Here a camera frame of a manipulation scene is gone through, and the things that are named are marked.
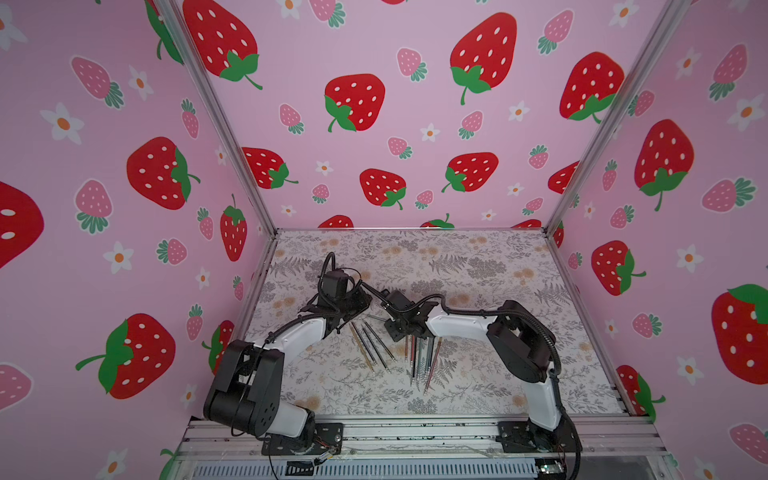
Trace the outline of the yellow pencil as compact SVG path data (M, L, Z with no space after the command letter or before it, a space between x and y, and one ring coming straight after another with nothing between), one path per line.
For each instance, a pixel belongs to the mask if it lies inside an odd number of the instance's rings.
M354 339L355 339L355 341L356 341L356 343L358 345L359 351L360 351L361 355L363 356L363 359L364 359L367 367L371 371L375 371L374 367L373 367L373 365L375 364L375 361L371 360L370 354L368 353L368 350L366 349L366 346L365 346L365 344L364 344L364 342L362 340L362 337L360 336L360 333L359 333L357 327L355 326L355 324L353 322L350 322L350 328L351 328L351 332L353 334L353 337L354 337Z

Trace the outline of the blue pencil with clear cap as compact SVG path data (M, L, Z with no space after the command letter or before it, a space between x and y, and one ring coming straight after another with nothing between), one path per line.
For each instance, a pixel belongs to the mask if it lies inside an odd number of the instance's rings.
M388 357L392 360L396 360L396 357L391 352L391 350L386 346L386 344L383 342L381 337L378 335L378 333L373 329L373 327L367 322L363 321L364 325L368 329L368 331L373 335L373 338L376 340L376 342L383 348L384 352L388 355Z

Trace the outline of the dark blue striped pencil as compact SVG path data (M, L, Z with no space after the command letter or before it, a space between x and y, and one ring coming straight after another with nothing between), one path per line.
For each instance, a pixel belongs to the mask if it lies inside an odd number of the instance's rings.
M375 342L373 341L372 335L369 333L369 331L368 331L368 329L367 329L367 327L365 325L363 326L363 333L364 333L365 337L367 338L368 343L370 344L371 348L373 349L373 352L375 353L375 356L378 359L379 363L382 365L382 367L385 370L388 370L388 366L387 366L384 358L382 357L378 347L376 346Z

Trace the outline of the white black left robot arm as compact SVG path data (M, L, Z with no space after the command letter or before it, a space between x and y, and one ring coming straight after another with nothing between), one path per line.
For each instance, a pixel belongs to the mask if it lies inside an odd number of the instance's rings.
M281 399L284 367L370 307L364 292L317 295L301 314L262 343L234 340L224 350L203 416L254 437L278 435L304 448L315 436L314 413Z

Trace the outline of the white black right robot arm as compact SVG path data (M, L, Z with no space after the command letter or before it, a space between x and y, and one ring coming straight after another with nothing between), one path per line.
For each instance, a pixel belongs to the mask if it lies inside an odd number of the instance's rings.
M560 395L562 365L555 335L519 302L507 300L495 310L455 310L445 305L441 294L414 302L400 291L385 291L381 306L390 316L385 328L393 341L408 335L483 341L523 382L528 419L498 424L497 441L506 453L583 451Z

